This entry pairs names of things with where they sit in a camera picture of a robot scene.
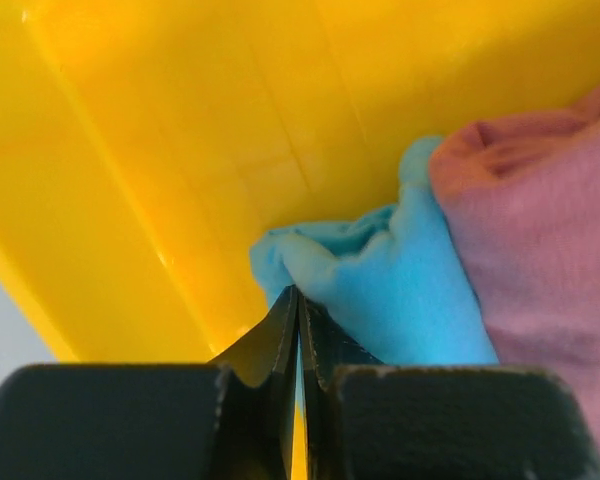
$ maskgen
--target yellow surface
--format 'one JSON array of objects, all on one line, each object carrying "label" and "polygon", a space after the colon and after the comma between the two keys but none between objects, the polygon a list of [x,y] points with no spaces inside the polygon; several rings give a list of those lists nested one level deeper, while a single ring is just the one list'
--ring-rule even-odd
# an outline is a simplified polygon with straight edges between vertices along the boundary
[{"label": "yellow surface", "polygon": [[201,361],[267,228],[600,82],[600,0],[0,0],[0,278],[60,359]]}]

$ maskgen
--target yellow bin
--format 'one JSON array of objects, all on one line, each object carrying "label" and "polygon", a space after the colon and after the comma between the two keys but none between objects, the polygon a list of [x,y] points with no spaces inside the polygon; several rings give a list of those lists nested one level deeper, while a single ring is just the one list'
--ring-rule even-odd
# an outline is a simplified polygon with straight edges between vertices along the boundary
[{"label": "yellow bin", "polygon": [[207,360],[266,229],[599,82],[600,0],[0,0],[0,280],[61,360]]}]

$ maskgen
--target pink cloth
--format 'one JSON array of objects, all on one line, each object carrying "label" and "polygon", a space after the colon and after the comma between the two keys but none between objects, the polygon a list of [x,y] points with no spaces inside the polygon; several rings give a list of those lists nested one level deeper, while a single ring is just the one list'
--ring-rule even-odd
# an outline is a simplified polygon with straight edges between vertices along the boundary
[{"label": "pink cloth", "polygon": [[500,360],[557,372],[600,446],[600,88],[459,130],[430,174]]}]

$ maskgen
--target cloth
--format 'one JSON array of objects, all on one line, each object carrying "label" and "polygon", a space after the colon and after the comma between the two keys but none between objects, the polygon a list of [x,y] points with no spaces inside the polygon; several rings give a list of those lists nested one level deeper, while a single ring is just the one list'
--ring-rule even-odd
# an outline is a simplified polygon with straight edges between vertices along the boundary
[{"label": "cloth", "polygon": [[558,373],[600,444],[600,87],[459,130],[430,175],[500,360]]},{"label": "cloth", "polygon": [[427,164],[440,141],[407,151],[397,205],[353,223],[273,230],[257,243],[251,265],[269,303],[295,283],[385,363],[497,363],[431,192]]}]

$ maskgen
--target blue cloth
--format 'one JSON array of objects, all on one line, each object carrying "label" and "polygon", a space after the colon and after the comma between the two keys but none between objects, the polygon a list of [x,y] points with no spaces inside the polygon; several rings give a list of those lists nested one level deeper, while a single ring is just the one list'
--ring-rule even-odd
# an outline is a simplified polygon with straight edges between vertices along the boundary
[{"label": "blue cloth", "polygon": [[431,191],[428,160],[440,142],[425,137],[405,153],[397,205],[356,222],[306,223],[265,235],[250,253],[269,304],[295,283],[385,363],[497,363]]}]

